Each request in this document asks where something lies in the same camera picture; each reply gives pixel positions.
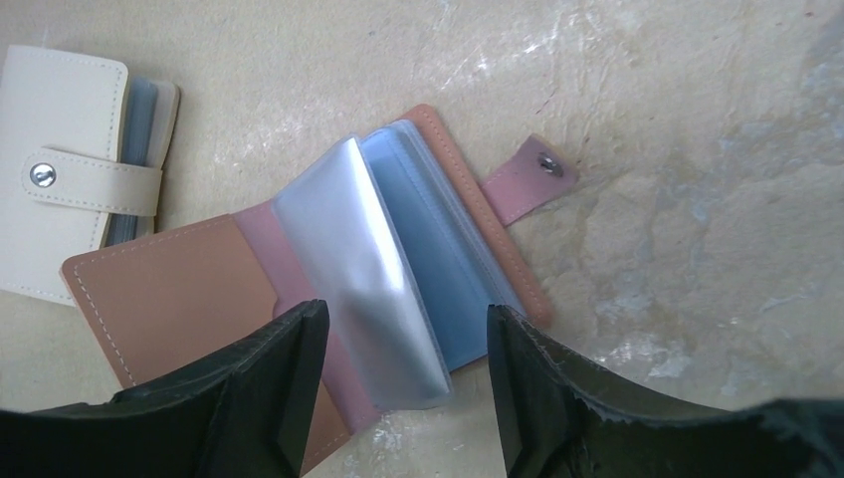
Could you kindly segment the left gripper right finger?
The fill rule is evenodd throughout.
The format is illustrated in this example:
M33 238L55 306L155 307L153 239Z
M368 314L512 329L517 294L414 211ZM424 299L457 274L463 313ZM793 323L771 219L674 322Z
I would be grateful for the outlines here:
M488 309L489 373L510 477L839 477L843 403L727 411L676 398Z

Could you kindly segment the brown card holder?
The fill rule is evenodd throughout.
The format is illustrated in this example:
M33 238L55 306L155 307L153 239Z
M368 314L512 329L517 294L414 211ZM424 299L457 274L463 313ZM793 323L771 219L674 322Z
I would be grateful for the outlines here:
M386 412L451 396L487 309L552 307L509 226L577 182L538 135L477 180L419 105L350 136L270 200L67 259L61 275L119 382L137 388L324 300L330 329L301 469Z

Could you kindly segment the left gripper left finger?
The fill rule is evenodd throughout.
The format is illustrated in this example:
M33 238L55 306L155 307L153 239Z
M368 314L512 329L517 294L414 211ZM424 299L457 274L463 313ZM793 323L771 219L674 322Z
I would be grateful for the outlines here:
M5 477L297 477L329 328L303 302L102 404L1 414Z

